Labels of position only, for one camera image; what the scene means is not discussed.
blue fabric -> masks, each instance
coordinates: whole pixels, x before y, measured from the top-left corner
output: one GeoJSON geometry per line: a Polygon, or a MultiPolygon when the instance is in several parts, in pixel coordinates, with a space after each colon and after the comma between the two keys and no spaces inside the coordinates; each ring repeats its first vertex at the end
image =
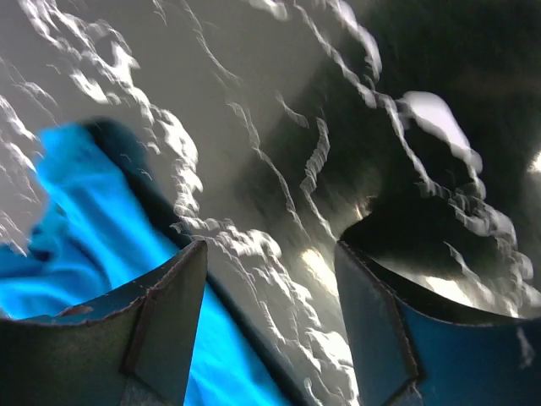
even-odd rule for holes
{"type": "MultiPolygon", "coordinates": [[[[0,308],[56,315],[169,260],[178,248],[149,224],[122,172],[79,125],[41,135],[37,177],[50,203],[28,256],[0,248],[0,308]]],[[[286,405],[266,368],[207,285],[185,405],[286,405]]]]}

gray surface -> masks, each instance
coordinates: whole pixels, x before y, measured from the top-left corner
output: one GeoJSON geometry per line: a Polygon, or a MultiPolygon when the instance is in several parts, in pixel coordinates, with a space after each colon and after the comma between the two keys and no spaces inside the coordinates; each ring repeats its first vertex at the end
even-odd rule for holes
{"type": "MultiPolygon", "coordinates": [[[[365,75],[373,80],[374,74],[364,60],[363,44],[336,18],[332,4],[336,3],[328,2],[324,7],[325,2],[315,0],[297,2],[337,49],[334,56],[342,55],[342,61],[361,78],[359,83],[369,85],[365,75]]],[[[332,273],[333,236],[417,182],[418,175],[391,127],[388,112],[366,106],[352,86],[352,76],[344,78],[344,71],[325,53],[293,2],[287,2],[287,21],[243,0],[193,1],[189,5],[199,24],[182,1],[58,2],[63,12],[86,23],[104,19],[121,33],[140,66],[133,71],[134,85],[154,105],[170,110],[182,121],[199,151],[196,172],[204,185],[202,192],[194,191],[199,211],[192,217],[231,219],[239,232],[260,230],[273,238],[271,244],[261,245],[261,234],[250,234],[251,239],[250,235],[234,234],[223,222],[211,230],[194,229],[211,243],[223,243],[222,247],[211,247],[211,266],[220,270],[239,304],[276,345],[276,356],[291,360],[299,386],[312,391],[315,402],[317,399],[325,406],[355,404],[351,358],[343,341],[332,273]],[[201,38],[235,77],[205,53],[201,38]],[[303,120],[284,109],[276,99],[277,92],[289,107],[304,115],[309,128],[299,125],[303,120]],[[240,111],[232,108],[234,103],[245,114],[249,111],[254,127],[245,125],[240,111]],[[318,118],[329,131],[331,147],[326,160],[324,145],[318,146],[318,118]],[[254,129],[265,156],[254,148],[258,146],[254,129]],[[310,161],[317,149],[322,155],[316,154],[310,161]],[[318,162],[324,163],[313,197],[332,235],[301,189],[307,162],[316,167],[318,162]],[[283,176],[287,190],[276,172],[283,176]],[[291,202],[298,217],[292,214],[291,202]],[[281,247],[280,257],[273,256],[274,242],[281,247]],[[231,257],[224,255],[223,249],[231,257]]],[[[539,3],[359,0],[352,6],[358,21],[379,45],[383,70],[377,90],[396,98],[406,91],[431,91],[447,101],[484,160],[481,177],[488,190],[487,202],[511,217],[518,249],[537,270],[541,261],[539,174],[530,166],[541,144],[536,58],[539,3]]],[[[160,147],[160,155],[149,152],[152,175],[174,202],[179,190],[172,178],[176,156],[164,142],[160,124],[156,121],[152,127],[154,140],[144,131],[148,123],[133,97],[127,96],[119,83],[111,83],[88,58],[77,59],[78,53],[92,49],[57,17],[58,31],[49,25],[51,35],[64,37],[64,44],[78,53],[59,50],[38,35],[17,3],[6,3],[0,10],[0,57],[5,62],[0,95],[26,128],[36,132],[94,115],[120,119],[143,142],[156,142],[160,147]],[[119,105],[95,102],[70,78],[74,69],[97,80],[104,92],[114,91],[126,98],[119,105]],[[34,99],[25,91],[25,81],[35,82],[55,102],[42,93],[34,99]]],[[[112,34],[95,44],[97,54],[108,63],[113,63],[112,34]]],[[[448,145],[420,131],[412,120],[405,123],[407,141],[429,174],[448,188],[460,184],[464,164],[452,158],[448,145]]],[[[6,172],[0,176],[0,208],[6,216],[0,218],[0,225],[6,228],[2,234],[6,240],[21,243],[39,217],[41,204],[32,202],[35,197],[25,186],[25,171],[14,160],[8,143],[15,143],[30,158],[36,157],[34,151],[40,147],[37,141],[17,134],[13,124],[8,116],[2,117],[0,163],[6,172]]],[[[38,186],[33,187],[36,198],[43,202],[46,198],[38,186]]],[[[387,254],[383,252],[382,261],[387,254]]],[[[386,265],[408,273],[419,283],[449,296],[458,292],[457,300],[466,296],[477,307],[489,306],[479,295],[478,286],[461,274],[459,265],[456,283],[466,293],[445,280],[449,275],[427,283],[424,270],[412,271],[401,259],[393,261],[386,265]]],[[[474,271],[481,268],[483,263],[473,261],[474,271]]],[[[535,274],[533,285],[537,286],[538,272],[535,274]]],[[[496,276],[513,294],[512,283],[507,283],[511,274],[496,276]]],[[[523,303],[514,305],[517,311],[523,303]]]]}

shiny surface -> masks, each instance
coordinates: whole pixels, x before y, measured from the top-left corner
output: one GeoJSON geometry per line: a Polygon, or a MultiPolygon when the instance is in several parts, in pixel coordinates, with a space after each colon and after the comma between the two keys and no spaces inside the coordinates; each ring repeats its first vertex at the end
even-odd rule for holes
{"type": "MultiPolygon", "coordinates": [[[[424,91],[446,101],[482,157],[486,203],[514,223],[518,247],[507,248],[533,262],[530,284],[539,288],[541,3],[352,0],[361,26],[336,1],[45,5],[53,2],[0,6],[5,240],[24,245],[46,199],[38,185],[26,183],[25,156],[36,159],[40,150],[32,133],[107,115],[140,136],[150,176],[194,233],[210,242],[211,268],[276,345],[277,356],[290,359],[314,404],[355,404],[332,253],[346,227],[388,202],[396,206],[385,225],[392,244],[374,238],[385,241],[373,244],[370,254],[378,261],[477,307],[538,313],[525,299],[524,285],[517,292],[511,282],[511,266],[487,271],[484,256],[473,249],[463,259],[483,279],[472,280],[461,270],[460,257],[445,245],[452,230],[442,228],[435,247],[413,243],[408,231],[423,229],[419,224],[427,220],[416,211],[422,188],[414,187],[419,175],[405,142],[440,185],[454,189],[470,179],[464,162],[452,154],[457,149],[408,118],[415,109],[407,99],[395,105],[387,95],[401,99],[408,91],[424,91]],[[88,26],[100,20],[108,25],[88,26]],[[40,31],[44,26],[48,31],[40,31]],[[379,49],[379,74],[368,32],[379,49]],[[182,126],[168,133],[176,119],[182,126]],[[393,128],[401,123],[402,143],[393,128]],[[418,264],[423,261],[424,268],[418,264]],[[434,263],[451,271],[441,274],[434,263]],[[482,294],[486,287],[506,297],[502,306],[492,306],[490,295],[482,294]]],[[[475,195],[474,189],[463,188],[466,195],[475,195]]],[[[453,212],[445,216],[452,219],[453,212]]],[[[385,235],[380,230],[375,224],[374,233],[385,235]]],[[[477,243],[472,239],[468,247],[477,243]]],[[[511,263],[521,258],[508,256],[511,263]]]]}

bright light spot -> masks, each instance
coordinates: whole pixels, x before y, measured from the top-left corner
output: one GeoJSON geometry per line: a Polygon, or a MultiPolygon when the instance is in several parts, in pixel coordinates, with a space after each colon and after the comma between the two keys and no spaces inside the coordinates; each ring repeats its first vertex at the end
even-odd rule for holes
{"type": "Polygon", "coordinates": [[[359,220],[364,219],[363,213],[361,212],[361,208],[358,205],[355,205],[355,214],[357,215],[357,218],[359,220]]]}
{"type": "Polygon", "coordinates": [[[461,305],[475,307],[468,296],[459,288],[454,281],[446,281],[439,277],[426,277],[426,282],[439,295],[453,300],[461,305]]]}
{"type": "Polygon", "coordinates": [[[328,359],[332,359],[337,364],[353,365],[352,353],[349,346],[344,337],[338,332],[320,332],[309,328],[308,335],[313,342],[317,342],[321,346],[321,349],[327,354],[328,359]]]}
{"type": "Polygon", "coordinates": [[[306,250],[301,254],[301,258],[303,258],[314,278],[329,292],[338,296],[335,274],[327,266],[323,256],[316,250],[306,250]]]}
{"type": "Polygon", "coordinates": [[[481,173],[483,161],[462,132],[451,109],[439,96],[423,91],[409,91],[404,100],[412,110],[417,124],[425,131],[446,142],[451,153],[462,159],[475,173],[481,173]]]}
{"type": "Polygon", "coordinates": [[[268,11],[274,15],[275,19],[280,21],[286,21],[288,18],[286,5],[282,2],[275,0],[249,0],[249,3],[254,8],[268,11]]]}
{"type": "Polygon", "coordinates": [[[541,172],[541,151],[535,156],[527,171],[530,173],[541,172]]]}
{"type": "Polygon", "coordinates": [[[506,304],[507,311],[509,311],[509,315],[511,317],[514,317],[518,319],[520,315],[518,314],[518,308],[516,307],[516,304],[514,303],[507,303],[506,304]]]}

blue cloth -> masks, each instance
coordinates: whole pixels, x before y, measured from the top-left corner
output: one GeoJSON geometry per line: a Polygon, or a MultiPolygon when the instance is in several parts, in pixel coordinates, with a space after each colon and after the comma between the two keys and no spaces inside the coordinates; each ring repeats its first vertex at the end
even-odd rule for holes
{"type": "MultiPolygon", "coordinates": [[[[16,319],[56,315],[169,260],[122,172],[79,125],[46,130],[37,177],[50,203],[28,256],[0,248],[0,308],[16,319]]],[[[185,405],[289,404],[207,285],[185,405]]]]}

